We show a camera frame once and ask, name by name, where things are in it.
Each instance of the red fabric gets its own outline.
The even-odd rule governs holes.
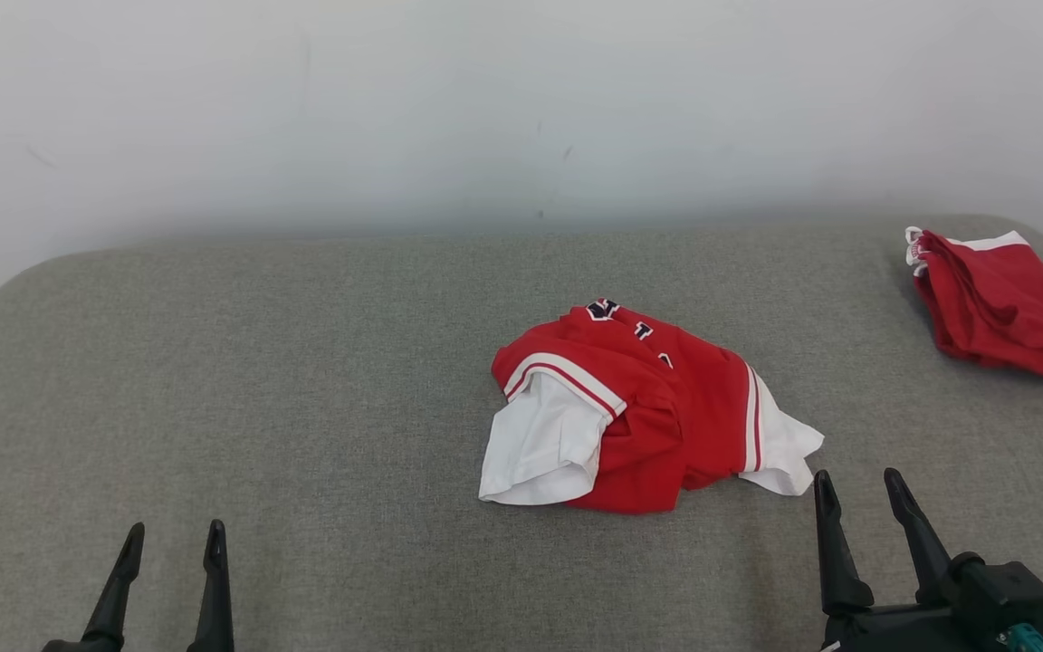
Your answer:
[[[627,404],[601,438],[593,490],[569,505],[670,511],[680,488],[696,490],[745,470],[752,376],[732,352],[600,299],[498,352],[498,384],[505,389],[534,353],[574,360]]]
[[[924,231],[912,250],[940,351],[1043,376],[1043,263],[1029,244],[977,250]]]

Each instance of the white stripe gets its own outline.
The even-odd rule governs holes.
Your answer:
[[[754,405],[758,403],[758,396],[754,392],[753,368],[746,363],[743,366],[746,367],[746,462],[743,463],[743,470],[751,472],[758,461],[754,457]]]
[[[1030,244],[1027,243],[1027,240],[1022,238],[1022,236],[1015,231],[1010,231],[1009,234],[997,236],[997,238],[969,240],[967,243],[962,240],[952,240],[951,238],[945,238],[945,240],[948,240],[949,243],[952,244],[960,244],[962,247],[968,247],[974,251],[987,251],[998,247],[1006,247],[1009,244],[1024,244],[1025,246],[1030,246]]]
[[[563,379],[562,375],[556,375],[548,367],[534,367],[530,368],[529,371],[526,369],[535,363],[545,363],[551,364],[551,366],[561,368],[562,371],[566,372],[568,377],[575,379],[583,388],[590,389],[598,397],[600,397],[606,405],[598,405],[598,402],[587,392],[583,392],[582,389],[575,387],[574,383],[568,383],[566,379]],[[513,375],[510,376],[508,383],[505,383],[505,388],[502,388],[502,392],[506,396],[509,396],[509,401],[512,403],[514,397],[517,397],[522,393],[522,389],[514,392],[514,388],[520,385],[525,388],[527,384],[530,383],[530,377],[534,375],[548,375],[552,379],[559,381],[563,385],[566,385],[571,391],[575,392],[578,396],[582,397],[583,401],[587,401],[592,405],[598,405],[601,411],[606,413],[606,422],[609,424],[613,420],[613,417],[609,415],[609,409],[612,409],[614,414],[621,414],[624,409],[626,409],[626,402],[621,399],[617,394],[611,391],[611,388],[606,387],[600,380],[595,379],[585,370],[585,368],[580,367],[576,364],[574,360],[563,358],[561,355],[556,355],[553,353],[532,353],[527,355],[525,360],[522,360],[516,367],[513,368]]]

